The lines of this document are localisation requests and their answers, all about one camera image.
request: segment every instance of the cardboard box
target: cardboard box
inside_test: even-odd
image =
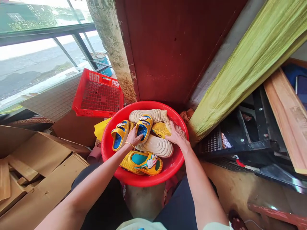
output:
[[[46,133],[15,127],[0,126],[0,140],[0,158],[11,154],[44,177],[71,153],[79,153],[85,158],[90,153],[82,145]]]
[[[75,178],[87,166],[78,154],[71,155],[0,217],[0,229],[35,229],[70,191]]]
[[[77,117],[71,110],[57,121],[52,129],[57,137],[78,143],[80,145],[94,147],[96,136],[94,125],[102,122],[104,118]]]
[[[90,151],[49,134],[0,126],[0,158],[9,154],[45,178],[29,193],[11,176],[12,196],[0,203],[0,229],[34,229],[70,191],[88,166]]]

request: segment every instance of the hand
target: hand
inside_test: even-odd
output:
[[[175,126],[172,121],[170,121],[170,126],[172,128],[172,135],[171,136],[165,136],[165,139],[177,144],[179,146],[183,144],[189,143],[186,139],[186,134],[185,132],[181,129],[181,127]]]
[[[130,133],[128,134],[127,140],[126,142],[129,142],[130,144],[132,144],[133,146],[137,146],[138,143],[140,143],[143,134],[140,134],[139,136],[137,136],[137,128],[134,127]]]

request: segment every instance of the forearm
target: forearm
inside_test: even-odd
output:
[[[111,158],[88,175],[62,203],[73,204],[76,211],[88,212],[103,193],[119,164],[131,149],[130,145],[124,145]]]
[[[185,158],[186,173],[194,200],[198,229],[211,222],[229,222],[211,183],[189,143],[180,146]]]
[[[80,229],[86,214],[101,196],[119,164],[131,149],[132,146],[129,144],[124,145],[96,168],[39,224],[37,229]]]

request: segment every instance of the road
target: road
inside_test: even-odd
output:
[[[72,37],[68,38],[68,43],[62,44],[78,65],[84,61],[82,60],[84,55],[75,41],[71,38]],[[98,35],[89,37],[89,40],[95,52],[105,51]],[[51,46],[54,45],[53,40],[48,40],[47,42],[52,43]],[[26,47],[26,43],[23,47],[19,44],[18,49],[29,49],[29,47]],[[73,67],[67,56],[58,46],[47,49],[42,47],[39,49],[41,50],[34,53],[25,54],[19,57],[12,57],[7,60],[3,60],[2,58],[2,60],[0,60],[0,100],[8,98],[34,84]]]

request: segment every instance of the yellow plastic bag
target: yellow plastic bag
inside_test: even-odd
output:
[[[307,1],[269,0],[204,95],[189,124],[192,145],[208,135],[307,39]]]
[[[95,136],[97,137],[98,140],[101,141],[103,132],[105,131],[106,125],[109,123],[110,120],[111,120],[111,118],[104,120],[104,121],[98,123],[97,125],[94,125],[94,128],[95,128],[94,134],[95,134]]]

